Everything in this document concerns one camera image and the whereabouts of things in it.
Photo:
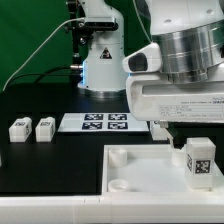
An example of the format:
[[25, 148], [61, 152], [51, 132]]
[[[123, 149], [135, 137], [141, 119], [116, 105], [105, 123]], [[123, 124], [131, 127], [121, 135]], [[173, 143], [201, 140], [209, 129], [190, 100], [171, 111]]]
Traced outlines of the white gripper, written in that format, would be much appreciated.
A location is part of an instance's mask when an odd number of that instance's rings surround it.
[[137, 120], [160, 121], [170, 145], [181, 149], [181, 136], [169, 122], [224, 123], [224, 82], [171, 84], [159, 74], [129, 76], [127, 101]]

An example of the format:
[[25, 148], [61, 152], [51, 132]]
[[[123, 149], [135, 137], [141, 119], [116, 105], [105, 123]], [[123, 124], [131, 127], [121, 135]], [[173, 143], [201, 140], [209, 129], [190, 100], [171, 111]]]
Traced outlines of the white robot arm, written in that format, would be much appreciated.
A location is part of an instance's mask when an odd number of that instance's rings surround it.
[[93, 39], [81, 87], [124, 90], [142, 121], [224, 123], [224, 11], [220, 0], [140, 0], [150, 43], [125, 56], [124, 25], [104, 0], [80, 0]]

